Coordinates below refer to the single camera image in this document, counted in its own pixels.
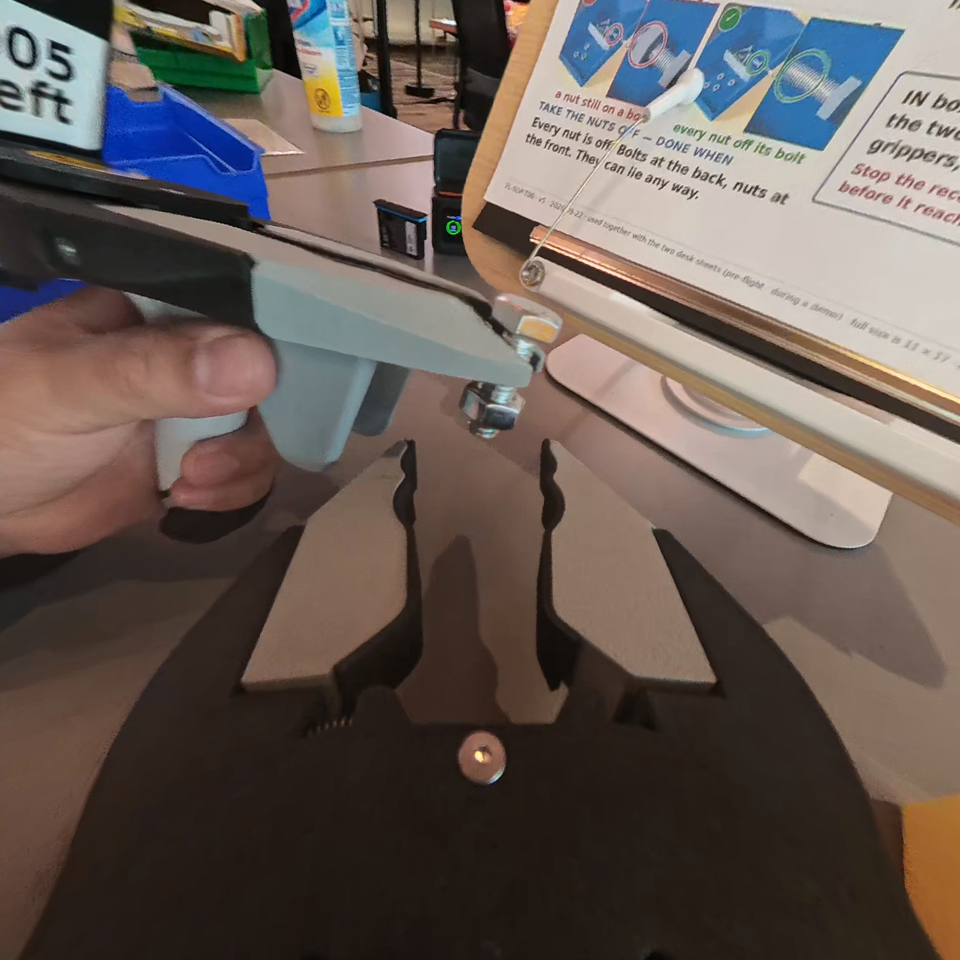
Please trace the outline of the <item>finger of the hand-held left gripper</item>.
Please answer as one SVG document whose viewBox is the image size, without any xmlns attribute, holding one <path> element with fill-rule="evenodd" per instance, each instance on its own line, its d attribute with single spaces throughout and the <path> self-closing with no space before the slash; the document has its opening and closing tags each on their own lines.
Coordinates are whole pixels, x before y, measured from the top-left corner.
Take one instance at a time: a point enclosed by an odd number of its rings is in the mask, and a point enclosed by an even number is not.
<svg viewBox="0 0 960 960">
<path fill-rule="evenodd" d="M 281 224 L 259 224 L 249 255 L 254 319 L 277 365 L 259 411 L 294 467 L 340 458 L 376 366 L 518 389 L 534 377 L 473 289 Z"/>
<path fill-rule="evenodd" d="M 376 366 L 358 410 L 358 434 L 377 437 L 392 424 L 412 370 L 405 366 Z"/>
</svg>

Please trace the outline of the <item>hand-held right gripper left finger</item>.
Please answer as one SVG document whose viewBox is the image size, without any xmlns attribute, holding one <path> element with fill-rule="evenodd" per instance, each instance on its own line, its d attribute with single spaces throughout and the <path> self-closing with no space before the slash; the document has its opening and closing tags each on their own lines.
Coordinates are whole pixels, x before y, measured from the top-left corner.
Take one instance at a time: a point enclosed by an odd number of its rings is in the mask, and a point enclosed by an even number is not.
<svg viewBox="0 0 960 960">
<path fill-rule="evenodd" d="M 353 710 L 396 689 L 423 652 L 414 498 L 416 447 L 402 440 L 306 522 L 253 648 L 246 692 L 319 690 Z"/>
</svg>

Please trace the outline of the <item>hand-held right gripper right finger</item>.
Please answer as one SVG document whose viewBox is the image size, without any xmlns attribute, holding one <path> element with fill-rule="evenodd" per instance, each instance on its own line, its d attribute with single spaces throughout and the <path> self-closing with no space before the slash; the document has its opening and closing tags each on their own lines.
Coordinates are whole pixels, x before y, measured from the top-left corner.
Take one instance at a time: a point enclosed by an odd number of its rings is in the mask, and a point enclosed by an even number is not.
<svg viewBox="0 0 960 960">
<path fill-rule="evenodd" d="M 557 440 L 539 454 L 535 654 L 549 690 L 627 714 L 642 694 L 717 678 L 654 525 Z"/>
</svg>

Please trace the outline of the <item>blue plastic bin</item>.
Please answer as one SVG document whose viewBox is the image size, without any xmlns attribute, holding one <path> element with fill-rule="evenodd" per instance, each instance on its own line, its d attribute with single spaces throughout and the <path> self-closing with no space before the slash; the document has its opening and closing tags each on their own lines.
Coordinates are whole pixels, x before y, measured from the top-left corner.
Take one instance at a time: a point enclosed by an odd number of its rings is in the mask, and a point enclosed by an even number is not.
<svg viewBox="0 0 960 960">
<path fill-rule="evenodd" d="M 2 322 L 87 285 L 253 329 L 250 259 L 191 227 L 269 218 L 262 151 L 168 86 L 105 106 L 99 154 L 2 131 Z"/>
</svg>

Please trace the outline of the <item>steel hex nut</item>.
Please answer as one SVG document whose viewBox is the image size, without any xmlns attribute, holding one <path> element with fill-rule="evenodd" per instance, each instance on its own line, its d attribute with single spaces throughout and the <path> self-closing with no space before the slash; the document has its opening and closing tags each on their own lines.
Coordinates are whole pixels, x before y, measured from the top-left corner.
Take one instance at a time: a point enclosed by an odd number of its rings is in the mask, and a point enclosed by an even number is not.
<svg viewBox="0 0 960 960">
<path fill-rule="evenodd" d="M 462 391 L 460 410 L 473 436 L 491 440 L 514 429 L 524 402 L 522 394 L 515 388 L 472 381 Z"/>
</svg>

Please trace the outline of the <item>steel hex bolt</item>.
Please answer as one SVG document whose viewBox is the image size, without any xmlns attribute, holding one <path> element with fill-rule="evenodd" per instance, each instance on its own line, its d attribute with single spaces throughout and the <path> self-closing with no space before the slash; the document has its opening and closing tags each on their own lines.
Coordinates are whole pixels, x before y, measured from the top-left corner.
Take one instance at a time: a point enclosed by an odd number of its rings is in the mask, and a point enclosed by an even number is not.
<svg viewBox="0 0 960 960">
<path fill-rule="evenodd" d="M 491 309 L 492 320 L 503 329 L 502 338 L 518 359 L 529 366 L 532 375 L 539 374 L 546 364 L 546 349 L 554 344 L 561 331 L 563 321 L 560 316 L 546 306 L 516 294 L 498 295 Z M 520 392 L 519 388 L 509 388 Z"/>
</svg>

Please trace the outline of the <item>yellow plastic bin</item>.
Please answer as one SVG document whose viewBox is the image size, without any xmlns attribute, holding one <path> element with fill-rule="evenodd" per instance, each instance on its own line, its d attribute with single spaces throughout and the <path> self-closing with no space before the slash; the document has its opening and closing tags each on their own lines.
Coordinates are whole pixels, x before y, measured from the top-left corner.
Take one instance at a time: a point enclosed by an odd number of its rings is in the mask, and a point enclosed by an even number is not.
<svg viewBox="0 0 960 960">
<path fill-rule="evenodd" d="M 906 891 L 942 959 L 959 958 L 959 796 L 902 810 Z"/>
</svg>

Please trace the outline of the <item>person's left hand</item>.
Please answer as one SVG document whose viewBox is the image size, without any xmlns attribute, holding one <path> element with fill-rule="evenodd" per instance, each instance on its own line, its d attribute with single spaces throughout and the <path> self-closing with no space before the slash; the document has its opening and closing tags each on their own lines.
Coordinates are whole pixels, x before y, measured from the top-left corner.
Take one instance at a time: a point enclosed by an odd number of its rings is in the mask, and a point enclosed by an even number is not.
<svg viewBox="0 0 960 960">
<path fill-rule="evenodd" d="M 169 503 L 229 512 L 266 497 L 281 458 L 256 412 L 274 390 L 257 333 L 148 323 L 122 293 L 86 287 L 2 325 L 1 557 L 83 549 L 159 518 L 155 424 L 246 413 L 182 458 Z"/>
</svg>

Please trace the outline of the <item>black battery charger case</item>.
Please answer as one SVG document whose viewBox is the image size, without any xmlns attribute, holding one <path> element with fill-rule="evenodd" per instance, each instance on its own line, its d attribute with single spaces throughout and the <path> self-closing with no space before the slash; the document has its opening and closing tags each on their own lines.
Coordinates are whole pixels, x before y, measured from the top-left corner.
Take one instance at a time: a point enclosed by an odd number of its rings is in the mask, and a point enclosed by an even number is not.
<svg viewBox="0 0 960 960">
<path fill-rule="evenodd" d="M 465 257 L 462 204 L 479 144 L 477 132 L 442 128 L 434 134 L 431 245 L 435 255 Z"/>
</svg>

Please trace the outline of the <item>green plastic bin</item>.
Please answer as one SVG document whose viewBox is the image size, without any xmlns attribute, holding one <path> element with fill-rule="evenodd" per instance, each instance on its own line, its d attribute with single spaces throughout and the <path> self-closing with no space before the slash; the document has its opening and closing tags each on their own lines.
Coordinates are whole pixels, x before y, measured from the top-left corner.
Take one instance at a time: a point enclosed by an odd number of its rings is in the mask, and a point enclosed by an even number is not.
<svg viewBox="0 0 960 960">
<path fill-rule="evenodd" d="M 258 94 L 273 76 L 268 15 L 252 1 L 115 1 L 114 21 L 154 78 Z"/>
</svg>

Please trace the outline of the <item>wooden document stand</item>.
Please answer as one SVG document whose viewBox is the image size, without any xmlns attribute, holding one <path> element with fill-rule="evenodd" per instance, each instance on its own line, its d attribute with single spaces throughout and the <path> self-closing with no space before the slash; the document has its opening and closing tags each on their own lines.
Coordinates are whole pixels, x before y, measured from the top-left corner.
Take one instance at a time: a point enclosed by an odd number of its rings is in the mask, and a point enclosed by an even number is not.
<svg viewBox="0 0 960 960">
<path fill-rule="evenodd" d="M 482 276 L 582 330 L 548 360 L 561 386 L 798 533 L 858 548 L 893 494 L 958 522 L 958 395 L 557 234 L 587 178 L 519 248 L 478 227 L 558 2 L 531 2 L 466 193 Z"/>
</svg>

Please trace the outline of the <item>white wipes canister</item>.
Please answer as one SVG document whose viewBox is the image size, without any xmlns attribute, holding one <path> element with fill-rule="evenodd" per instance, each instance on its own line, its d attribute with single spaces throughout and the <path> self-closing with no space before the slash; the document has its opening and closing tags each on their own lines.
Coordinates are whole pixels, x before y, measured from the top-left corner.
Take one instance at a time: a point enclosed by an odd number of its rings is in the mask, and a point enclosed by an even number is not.
<svg viewBox="0 0 960 960">
<path fill-rule="evenodd" d="M 362 128 L 354 30 L 346 1 L 288 1 L 294 48 L 312 126 L 350 134 Z"/>
</svg>

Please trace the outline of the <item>black stand pole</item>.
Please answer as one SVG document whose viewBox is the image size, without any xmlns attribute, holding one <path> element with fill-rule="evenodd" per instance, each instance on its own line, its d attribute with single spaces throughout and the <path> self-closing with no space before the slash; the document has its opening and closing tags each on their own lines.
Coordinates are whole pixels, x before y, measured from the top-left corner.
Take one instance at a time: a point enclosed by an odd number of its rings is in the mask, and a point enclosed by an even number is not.
<svg viewBox="0 0 960 960">
<path fill-rule="evenodd" d="M 373 1 L 374 43 L 380 111 L 391 119 L 397 119 L 398 112 L 393 93 L 388 5 L 388 1 Z"/>
</svg>

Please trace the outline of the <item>printed instruction sheet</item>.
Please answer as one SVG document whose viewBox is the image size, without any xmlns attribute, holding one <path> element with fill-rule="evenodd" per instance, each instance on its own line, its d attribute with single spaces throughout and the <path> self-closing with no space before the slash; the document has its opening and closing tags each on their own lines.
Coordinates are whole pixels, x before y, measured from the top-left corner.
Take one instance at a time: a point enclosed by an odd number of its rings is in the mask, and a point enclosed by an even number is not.
<svg viewBox="0 0 960 960">
<path fill-rule="evenodd" d="M 478 228 L 558 234 L 958 396 L 949 1 L 558 2 Z"/>
</svg>

